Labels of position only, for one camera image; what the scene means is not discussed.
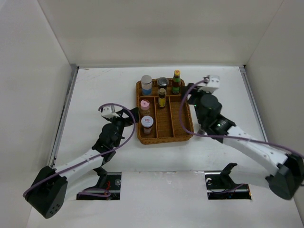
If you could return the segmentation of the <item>black-cap salt grinder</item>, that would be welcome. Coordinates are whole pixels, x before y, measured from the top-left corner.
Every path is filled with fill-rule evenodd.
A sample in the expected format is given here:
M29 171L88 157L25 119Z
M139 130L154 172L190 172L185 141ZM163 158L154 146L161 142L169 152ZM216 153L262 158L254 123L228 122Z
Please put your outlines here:
M167 92L168 84L169 84L169 80L165 77L160 77L157 79L158 90L163 88L165 90L165 92Z

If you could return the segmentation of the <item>silver-lid white pellet jar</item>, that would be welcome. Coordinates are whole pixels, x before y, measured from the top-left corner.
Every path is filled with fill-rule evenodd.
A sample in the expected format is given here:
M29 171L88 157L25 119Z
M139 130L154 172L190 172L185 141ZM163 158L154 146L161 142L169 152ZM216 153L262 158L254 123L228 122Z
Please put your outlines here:
M141 78L142 94L152 94L152 77L149 75L143 75Z

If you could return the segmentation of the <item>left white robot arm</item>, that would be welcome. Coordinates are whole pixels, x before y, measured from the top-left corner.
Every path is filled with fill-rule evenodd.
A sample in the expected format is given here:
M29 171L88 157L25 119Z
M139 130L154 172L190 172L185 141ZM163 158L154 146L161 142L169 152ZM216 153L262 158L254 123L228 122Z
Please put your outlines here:
M89 171L99 171L120 149L128 143L123 137L126 127L135 127L139 122L139 109L127 109L121 106L115 111L117 104L107 103L98 108L101 116L108 122L96 143L83 155L62 166L43 167L32 185L23 193L23 198L44 218L54 216L63 205L68 186Z

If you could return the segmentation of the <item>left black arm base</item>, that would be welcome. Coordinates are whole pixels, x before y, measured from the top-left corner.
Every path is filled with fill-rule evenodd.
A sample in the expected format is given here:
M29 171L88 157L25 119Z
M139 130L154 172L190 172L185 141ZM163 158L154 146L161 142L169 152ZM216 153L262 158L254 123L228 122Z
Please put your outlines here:
M95 169L98 175L96 184L77 193L76 200L120 200L122 173Z

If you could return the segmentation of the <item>white-lid brown sauce jar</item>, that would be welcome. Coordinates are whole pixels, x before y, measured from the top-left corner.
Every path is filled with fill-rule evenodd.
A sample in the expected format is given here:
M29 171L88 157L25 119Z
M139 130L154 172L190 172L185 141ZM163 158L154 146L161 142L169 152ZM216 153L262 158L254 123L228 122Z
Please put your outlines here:
M144 134L150 134L151 130L152 130L152 127L153 127L153 124L154 124L154 119L151 116L149 116L149 115L143 116L142 119L141 119L141 125L143 127L143 133Z

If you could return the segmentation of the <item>small yellow-label bottle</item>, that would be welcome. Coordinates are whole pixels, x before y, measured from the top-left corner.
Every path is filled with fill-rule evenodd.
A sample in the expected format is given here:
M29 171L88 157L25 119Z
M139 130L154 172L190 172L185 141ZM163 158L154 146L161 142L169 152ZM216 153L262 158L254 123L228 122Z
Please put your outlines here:
M160 108L164 108L166 105L166 90L164 88L159 89L158 104Z

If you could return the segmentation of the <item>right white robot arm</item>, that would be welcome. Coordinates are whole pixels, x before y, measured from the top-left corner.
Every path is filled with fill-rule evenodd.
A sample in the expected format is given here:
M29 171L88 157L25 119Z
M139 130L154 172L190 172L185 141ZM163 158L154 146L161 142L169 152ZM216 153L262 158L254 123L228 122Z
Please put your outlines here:
M220 176L221 184L252 184L271 190L276 196L291 200L304 181L304 157L287 147L259 141L221 114L222 104L213 95L218 87L209 83L189 83L182 89L182 101L194 106L200 130L195 135L208 137L232 147L251 158L262 171L235 171L227 165Z

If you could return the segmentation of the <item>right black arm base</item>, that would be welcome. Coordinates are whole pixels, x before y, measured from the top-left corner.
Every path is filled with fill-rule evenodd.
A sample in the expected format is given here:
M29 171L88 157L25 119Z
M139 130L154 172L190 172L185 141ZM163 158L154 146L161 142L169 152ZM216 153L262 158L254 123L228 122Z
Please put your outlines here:
M231 178L236 163L229 163L221 171L205 172L207 197L209 200L251 200L248 184L236 184Z

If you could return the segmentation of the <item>yellow-cap brown sauce bottle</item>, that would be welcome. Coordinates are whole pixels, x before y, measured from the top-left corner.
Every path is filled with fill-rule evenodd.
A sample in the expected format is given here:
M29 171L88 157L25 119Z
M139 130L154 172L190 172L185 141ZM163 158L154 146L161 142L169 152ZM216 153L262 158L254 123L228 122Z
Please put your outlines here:
M173 94L178 94L180 92L180 86L181 86L180 74L181 74L180 70L174 71L174 75L171 83L172 86L171 91Z

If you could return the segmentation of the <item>pink-cap seasoning bottle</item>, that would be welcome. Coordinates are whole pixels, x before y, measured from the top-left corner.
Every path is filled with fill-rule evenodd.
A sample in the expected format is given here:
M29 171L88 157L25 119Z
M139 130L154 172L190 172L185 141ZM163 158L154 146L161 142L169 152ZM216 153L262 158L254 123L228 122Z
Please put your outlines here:
M150 102L146 99L143 99L140 102L140 114L141 116L149 116L150 112Z

